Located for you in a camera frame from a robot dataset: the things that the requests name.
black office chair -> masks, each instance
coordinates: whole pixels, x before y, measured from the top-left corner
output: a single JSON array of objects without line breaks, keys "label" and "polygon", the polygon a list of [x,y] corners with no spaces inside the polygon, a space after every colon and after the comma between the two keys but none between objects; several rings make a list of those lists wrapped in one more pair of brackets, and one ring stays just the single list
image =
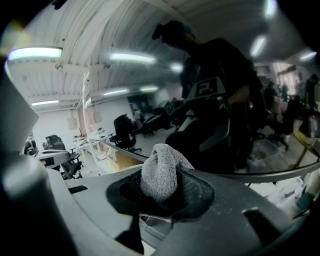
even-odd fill
[{"label": "black office chair", "polygon": [[130,152],[142,151],[141,148],[134,148],[137,140],[133,134],[132,121],[127,117],[127,114],[120,115],[114,121],[114,129],[116,135],[113,133],[109,134],[109,140],[112,143],[122,149],[127,149]]},{"label": "black office chair", "polygon": [[61,175],[64,180],[83,178],[80,172],[82,162],[79,161],[78,155],[71,154],[68,162],[61,164],[61,167],[63,169],[63,172],[61,172]]},{"label": "black office chair", "polygon": [[[45,137],[46,143],[42,144],[44,150],[66,150],[65,144],[61,138],[57,135],[50,135]],[[82,178],[81,175],[81,161],[79,161],[80,154],[74,152],[75,148],[71,149],[71,154],[68,162],[61,164],[63,172],[61,173],[64,180],[75,179],[75,175],[78,174],[77,179]],[[54,170],[60,171],[60,165],[53,168]]]},{"label": "black office chair", "polygon": [[277,144],[280,142],[285,146],[285,150],[289,149],[289,145],[285,142],[283,135],[288,136],[294,130],[294,122],[298,118],[301,110],[301,104],[299,98],[291,99],[288,102],[286,112],[283,115],[282,122],[276,121],[275,119],[268,119],[269,127],[274,130],[274,134],[267,137],[268,140],[276,141]]},{"label": "black office chair", "polygon": [[44,150],[66,150],[65,144],[57,135],[45,137],[46,143],[42,144]]}]

window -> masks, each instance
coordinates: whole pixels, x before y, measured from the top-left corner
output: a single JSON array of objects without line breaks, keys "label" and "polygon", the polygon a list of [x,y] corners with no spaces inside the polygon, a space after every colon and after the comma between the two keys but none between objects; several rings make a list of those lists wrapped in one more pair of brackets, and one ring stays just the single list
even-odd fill
[{"label": "window", "polygon": [[283,72],[292,66],[293,65],[287,64],[287,63],[280,63],[280,62],[273,63],[274,71],[277,74],[276,83],[281,86],[283,86],[284,84],[287,85],[288,94],[296,95],[298,93],[297,87],[300,81],[298,72],[294,70],[294,71],[288,71],[286,73],[279,74],[280,72]]}]

gray towel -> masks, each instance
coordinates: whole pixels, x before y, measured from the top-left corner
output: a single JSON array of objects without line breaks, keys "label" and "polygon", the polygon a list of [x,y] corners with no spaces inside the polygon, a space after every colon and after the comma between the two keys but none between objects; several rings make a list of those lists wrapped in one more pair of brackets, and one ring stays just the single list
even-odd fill
[{"label": "gray towel", "polygon": [[141,171],[141,190],[157,203],[167,200],[177,189],[176,166],[193,169],[188,160],[167,144],[153,146]]}]

ceiling light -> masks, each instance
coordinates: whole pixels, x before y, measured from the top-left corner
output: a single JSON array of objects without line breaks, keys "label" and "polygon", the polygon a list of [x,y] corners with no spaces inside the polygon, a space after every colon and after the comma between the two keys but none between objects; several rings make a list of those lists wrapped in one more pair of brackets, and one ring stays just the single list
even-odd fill
[{"label": "ceiling light", "polygon": [[61,48],[53,47],[28,47],[13,49],[8,56],[9,61],[27,57],[51,57],[60,58],[62,54]]},{"label": "ceiling light", "polygon": [[306,55],[303,55],[300,59],[304,61],[304,60],[311,59],[316,55],[317,55],[317,53],[314,51],[314,52],[308,53]]},{"label": "ceiling light", "polygon": [[263,47],[265,46],[266,37],[259,36],[253,43],[253,47],[251,49],[251,55],[257,56],[261,53]]},{"label": "ceiling light", "polygon": [[114,95],[114,94],[121,94],[121,93],[128,93],[129,90],[128,89],[124,89],[124,90],[115,90],[115,91],[110,91],[110,92],[106,92],[104,94],[104,96],[107,96],[107,95]]},{"label": "ceiling light", "polygon": [[158,90],[158,87],[156,87],[156,86],[145,86],[145,87],[140,88],[140,91],[141,92],[145,92],[145,93],[147,93],[147,92],[155,92],[157,90]]},{"label": "ceiling light", "polygon": [[184,70],[184,67],[179,63],[173,63],[171,64],[171,69],[174,72],[181,73],[182,70]]},{"label": "ceiling light", "polygon": [[142,55],[125,54],[125,53],[112,53],[110,55],[110,60],[138,62],[138,63],[144,63],[144,64],[154,64],[156,62],[156,59],[152,56],[142,56]]},{"label": "ceiling light", "polygon": [[50,100],[50,101],[35,102],[35,103],[31,103],[31,105],[32,105],[32,106],[38,106],[38,105],[52,104],[52,103],[59,103],[59,100]]},{"label": "ceiling light", "polygon": [[272,17],[277,9],[276,0],[266,0],[265,16],[267,18]]}]

arched ceiling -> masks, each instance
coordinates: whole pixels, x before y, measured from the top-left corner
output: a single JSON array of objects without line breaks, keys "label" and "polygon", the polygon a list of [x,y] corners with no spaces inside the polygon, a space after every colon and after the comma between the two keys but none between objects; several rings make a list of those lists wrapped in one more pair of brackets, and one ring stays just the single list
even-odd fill
[{"label": "arched ceiling", "polygon": [[[267,36],[254,61],[286,60],[306,46],[280,11],[266,19],[263,0],[68,0],[59,10],[46,7],[25,29],[31,40],[15,48],[62,47],[60,59],[25,58],[8,61],[15,86],[30,102],[59,100],[59,109],[75,108],[81,99],[84,73],[90,70],[95,100],[115,87],[179,81],[170,69],[185,54],[152,40],[157,24],[180,20],[201,42],[224,38],[250,57],[253,41]],[[111,53],[143,53],[156,64],[114,62]]]}]

